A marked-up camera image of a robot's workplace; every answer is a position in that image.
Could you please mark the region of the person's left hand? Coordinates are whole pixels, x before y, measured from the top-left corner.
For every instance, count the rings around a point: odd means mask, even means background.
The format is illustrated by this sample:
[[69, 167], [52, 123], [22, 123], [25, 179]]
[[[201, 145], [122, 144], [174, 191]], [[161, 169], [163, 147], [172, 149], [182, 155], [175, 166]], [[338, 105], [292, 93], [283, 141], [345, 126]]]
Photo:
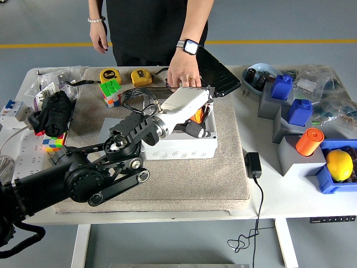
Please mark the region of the person's left hand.
[[168, 68], [167, 82], [171, 87], [201, 87], [196, 56], [177, 48]]

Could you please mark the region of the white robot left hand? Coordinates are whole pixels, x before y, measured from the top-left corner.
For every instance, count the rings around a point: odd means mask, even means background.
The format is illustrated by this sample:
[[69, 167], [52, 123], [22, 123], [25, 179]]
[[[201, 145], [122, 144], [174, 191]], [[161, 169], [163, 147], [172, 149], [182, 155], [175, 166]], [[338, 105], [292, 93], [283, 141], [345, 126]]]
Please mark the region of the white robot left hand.
[[162, 104], [155, 115], [165, 138], [177, 124], [183, 124], [211, 99], [211, 87], [179, 87]]

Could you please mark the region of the person's right hand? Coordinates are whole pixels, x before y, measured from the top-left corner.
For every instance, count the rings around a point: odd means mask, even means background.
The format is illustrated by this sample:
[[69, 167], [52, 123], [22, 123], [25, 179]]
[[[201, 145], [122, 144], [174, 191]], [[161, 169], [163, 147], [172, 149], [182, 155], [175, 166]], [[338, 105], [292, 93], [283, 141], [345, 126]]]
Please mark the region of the person's right hand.
[[97, 52], [105, 54], [108, 51], [107, 27], [104, 22], [90, 24], [90, 38]]

